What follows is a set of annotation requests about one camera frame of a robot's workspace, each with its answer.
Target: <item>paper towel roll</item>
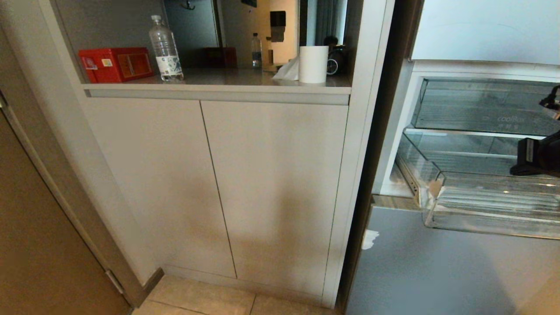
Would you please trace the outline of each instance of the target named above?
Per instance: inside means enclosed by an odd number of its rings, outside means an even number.
[[[328,46],[300,47],[300,82],[323,83],[326,81]]]

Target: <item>door hinge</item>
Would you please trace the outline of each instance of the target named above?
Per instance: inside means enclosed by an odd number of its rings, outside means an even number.
[[[121,293],[124,294],[124,289],[123,286],[120,285],[119,280],[115,277],[115,275],[113,274],[113,272],[111,270],[106,270],[105,274],[107,275],[107,277],[109,277],[109,279],[111,279],[111,282],[113,283],[113,285],[115,286],[116,290]]]

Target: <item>cabinet door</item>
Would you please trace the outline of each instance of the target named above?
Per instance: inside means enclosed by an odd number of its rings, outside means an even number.
[[[412,59],[560,64],[557,0],[425,0]]]
[[[321,296],[348,107],[202,110],[238,278]]]
[[[200,103],[102,98],[83,109],[156,262],[235,277]]]

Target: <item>water bottle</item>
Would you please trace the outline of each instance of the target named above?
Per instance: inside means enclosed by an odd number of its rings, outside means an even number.
[[[175,38],[171,30],[161,22],[161,16],[152,15],[153,27],[150,30],[150,40],[156,53],[157,67],[160,69],[161,79],[170,81],[183,80],[183,69],[177,54]]]
[[[263,67],[263,46],[260,43],[258,33],[253,33],[251,39],[251,52],[253,55],[253,68]]]

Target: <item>countertop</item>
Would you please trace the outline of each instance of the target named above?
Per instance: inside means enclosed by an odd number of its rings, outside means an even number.
[[[209,92],[273,92],[344,94],[352,88],[344,75],[328,76],[325,83],[273,80],[271,72],[251,69],[185,69],[183,83],[163,82],[159,75],[115,84],[82,84],[84,90],[158,90]]]

